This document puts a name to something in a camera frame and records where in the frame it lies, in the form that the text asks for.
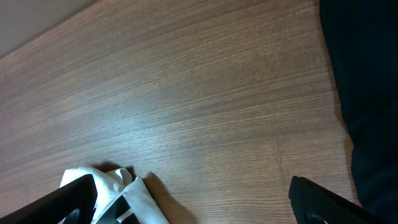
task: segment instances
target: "wooden table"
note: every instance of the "wooden table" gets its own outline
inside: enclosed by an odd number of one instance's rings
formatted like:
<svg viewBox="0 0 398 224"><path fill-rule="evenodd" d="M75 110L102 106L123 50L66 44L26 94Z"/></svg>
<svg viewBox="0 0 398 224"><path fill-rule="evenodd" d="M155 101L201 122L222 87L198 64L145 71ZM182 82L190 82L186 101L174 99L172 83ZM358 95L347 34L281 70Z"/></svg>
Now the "wooden table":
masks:
<svg viewBox="0 0 398 224"><path fill-rule="evenodd" d="M0 59L0 216L133 166L171 223L295 223L293 175L356 202L312 0L100 0Z"/></svg>

